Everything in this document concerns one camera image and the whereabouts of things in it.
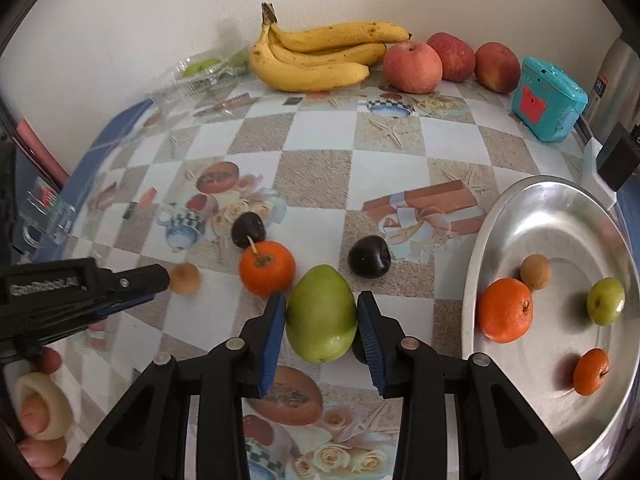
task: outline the apple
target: apple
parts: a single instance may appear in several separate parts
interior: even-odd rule
[[[386,80],[402,92],[427,94],[442,80],[442,62],[429,45],[405,41],[386,51],[382,62]]]
[[[600,326],[613,323],[625,306],[625,288],[616,278],[604,278],[591,287],[587,313]]]
[[[520,81],[520,62],[503,44],[489,42],[476,50],[476,79],[498,94],[513,92]]]
[[[436,32],[427,40],[442,62],[442,78],[456,83],[468,79],[476,67],[476,54],[464,41],[447,34]]]

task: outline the tablecloth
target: tablecloth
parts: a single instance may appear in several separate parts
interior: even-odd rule
[[[192,296],[165,291],[55,345],[64,363],[56,380],[76,418],[69,456],[157,352],[204,354],[261,313],[264,301],[242,286],[241,250],[229,239],[242,212],[257,212],[268,239],[293,253],[296,280],[330,264],[354,294],[372,290],[405,333],[459,356],[466,266],[484,214],[526,176],[577,182],[581,158],[575,132],[540,143],[510,113],[510,97],[475,80],[443,81],[432,94],[411,96],[372,70],[360,85],[332,92],[284,93],[249,80],[198,102],[150,106],[103,157],[63,256],[92,256],[114,271],[191,262],[202,284]],[[384,237],[393,257],[377,280],[358,278],[346,263],[353,243],[370,234]],[[247,440],[267,475],[255,478],[391,473],[401,401],[380,398],[351,351],[312,364],[285,338],[279,365],[293,368],[288,386],[312,384],[306,394],[320,399],[319,418],[285,424],[246,402],[245,427],[274,435]],[[282,392],[273,402],[293,401]],[[448,441],[456,478],[453,426]],[[187,472],[194,478],[189,460]]]

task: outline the printed rose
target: printed rose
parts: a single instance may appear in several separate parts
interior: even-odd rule
[[[358,425],[361,421],[359,411],[344,404],[327,404],[316,425],[329,431],[336,442],[344,442],[360,432]]]
[[[257,200],[258,202],[260,202],[261,200],[265,200],[273,196],[278,196],[278,192],[275,189],[261,187],[260,189],[251,193],[251,195],[249,195],[247,198],[249,200]]]
[[[348,469],[356,473],[384,474],[389,460],[388,455],[379,449],[351,449]]]
[[[293,463],[293,469],[302,479],[313,478],[319,473],[318,468],[312,463],[312,457],[309,455],[297,458]]]
[[[262,222],[266,222],[271,217],[272,210],[273,204],[271,202],[249,202],[249,211],[256,213]]]
[[[258,176],[255,176],[252,174],[242,175],[236,182],[234,189],[236,191],[239,191],[240,195],[244,197],[254,192],[254,189],[256,189],[261,182],[262,182],[261,175],[258,175]]]
[[[217,235],[223,235],[231,231],[231,222],[221,212],[213,215],[209,223]]]
[[[313,465],[320,471],[329,472],[339,467],[349,465],[350,456],[347,448],[340,444],[327,442],[312,451]]]
[[[226,207],[235,204],[241,198],[240,192],[235,189],[229,189],[228,191],[217,193],[216,201],[218,202],[218,209],[222,211]]]
[[[249,211],[249,203],[244,198],[241,198],[233,204],[229,204],[225,207],[225,219],[233,223],[242,214]]]

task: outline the tangerine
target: tangerine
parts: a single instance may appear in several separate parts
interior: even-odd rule
[[[244,250],[238,264],[242,284],[256,296],[268,298],[272,292],[287,290],[296,275],[296,261],[282,244],[258,242]]]
[[[574,369],[574,389],[582,396],[594,393],[609,373],[609,356],[602,348],[592,348],[583,355]]]
[[[533,300],[527,285],[501,278],[487,287],[478,302],[478,325],[496,343],[510,343],[525,335],[533,321]]]

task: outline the red apple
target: red apple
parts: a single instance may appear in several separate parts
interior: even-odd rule
[[[427,40],[427,44],[440,56],[443,79],[462,83],[474,72],[474,50],[459,38],[446,32],[436,32]]]
[[[508,94],[518,87],[520,62],[501,43],[489,42],[476,50],[476,79],[498,94]]]
[[[438,54],[421,41],[405,41],[389,48],[382,70],[393,86],[411,94],[427,94],[442,80]]]

